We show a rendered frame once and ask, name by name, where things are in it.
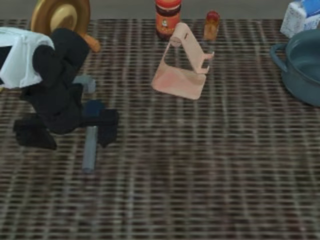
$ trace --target wooden handle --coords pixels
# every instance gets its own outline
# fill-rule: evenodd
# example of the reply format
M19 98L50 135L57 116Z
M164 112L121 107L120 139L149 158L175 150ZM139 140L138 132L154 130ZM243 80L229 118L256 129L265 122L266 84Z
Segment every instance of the wooden handle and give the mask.
M101 45L97 39L93 38L92 36L89 36L88 34L85 34L82 37L86 41L86 43L89 45L89 47L92 49L92 51L94 51L95 53L100 52Z

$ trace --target woven mat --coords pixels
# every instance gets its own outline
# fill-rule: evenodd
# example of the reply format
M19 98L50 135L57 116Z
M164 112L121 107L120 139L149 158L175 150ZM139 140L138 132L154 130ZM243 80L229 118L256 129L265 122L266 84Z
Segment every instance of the woven mat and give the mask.
M202 20L186 20L200 40ZM81 172L85 130L57 151L26 149L14 120L32 111L0 94L1 240L320 239L320 110L293 98L269 57L278 20L223 20L198 101L152 90L165 42L153 20L92 21L102 44L85 98L121 115L118 140ZM28 28L26 20L0 25ZM172 64L188 68L181 50Z

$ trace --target blue pot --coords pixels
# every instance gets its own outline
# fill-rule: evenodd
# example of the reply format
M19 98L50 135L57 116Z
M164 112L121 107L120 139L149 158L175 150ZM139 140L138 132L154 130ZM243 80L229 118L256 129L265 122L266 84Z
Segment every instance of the blue pot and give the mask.
M276 51L284 51L282 61ZM297 99L320 106L320 29L306 30L294 35L288 43L271 47L270 56L281 69L282 81Z

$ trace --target pink plastic object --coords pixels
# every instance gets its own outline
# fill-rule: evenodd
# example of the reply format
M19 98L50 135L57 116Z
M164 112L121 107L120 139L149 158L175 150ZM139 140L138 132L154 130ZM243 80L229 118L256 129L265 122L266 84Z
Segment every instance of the pink plastic object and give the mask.
M182 45L193 71L165 63L165 57L171 45L175 48ZM180 22L175 27L151 85L153 89L162 93L197 100L206 82L205 74L209 71L209 66L202 68L202 65L205 60L213 57L214 52L205 54L188 25Z

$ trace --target carton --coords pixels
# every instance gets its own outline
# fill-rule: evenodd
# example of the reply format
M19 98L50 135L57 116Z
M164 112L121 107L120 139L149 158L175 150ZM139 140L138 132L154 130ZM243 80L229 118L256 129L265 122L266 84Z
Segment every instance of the carton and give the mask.
M307 13L300 1L291 2L285 12L280 32L288 38L305 30L316 29L320 22L319 11Z

